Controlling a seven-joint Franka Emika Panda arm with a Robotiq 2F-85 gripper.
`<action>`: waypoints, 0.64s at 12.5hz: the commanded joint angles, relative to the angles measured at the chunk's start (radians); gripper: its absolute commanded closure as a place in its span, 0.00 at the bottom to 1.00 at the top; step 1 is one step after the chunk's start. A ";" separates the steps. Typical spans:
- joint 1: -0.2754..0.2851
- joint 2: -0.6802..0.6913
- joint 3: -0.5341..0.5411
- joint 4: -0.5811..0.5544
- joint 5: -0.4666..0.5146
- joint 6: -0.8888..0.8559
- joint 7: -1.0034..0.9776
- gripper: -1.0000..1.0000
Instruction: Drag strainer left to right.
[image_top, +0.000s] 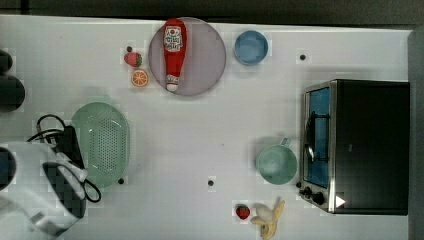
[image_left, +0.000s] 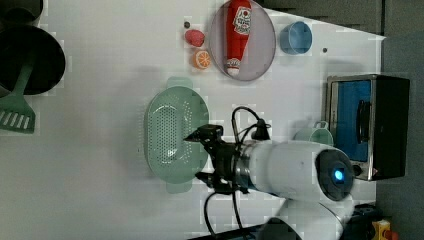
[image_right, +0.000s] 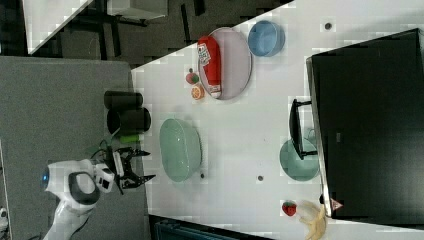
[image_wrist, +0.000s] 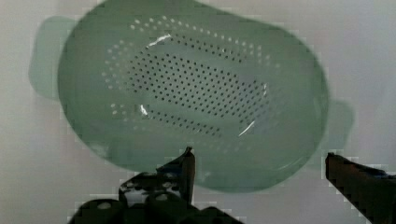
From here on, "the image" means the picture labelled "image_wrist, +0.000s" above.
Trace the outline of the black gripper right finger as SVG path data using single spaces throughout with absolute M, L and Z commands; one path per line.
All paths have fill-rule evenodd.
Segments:
M 325 176 L 372 224 L 395 224 L 395 175 L 329 153 Z

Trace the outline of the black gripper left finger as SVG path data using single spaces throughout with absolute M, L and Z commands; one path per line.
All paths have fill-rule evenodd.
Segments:
M 122 183 L 117 199 L 85 202 L 67 224 L 243 224 L 215 206 L 192 204 L 195 157 L 191 147 L 177 158 Z

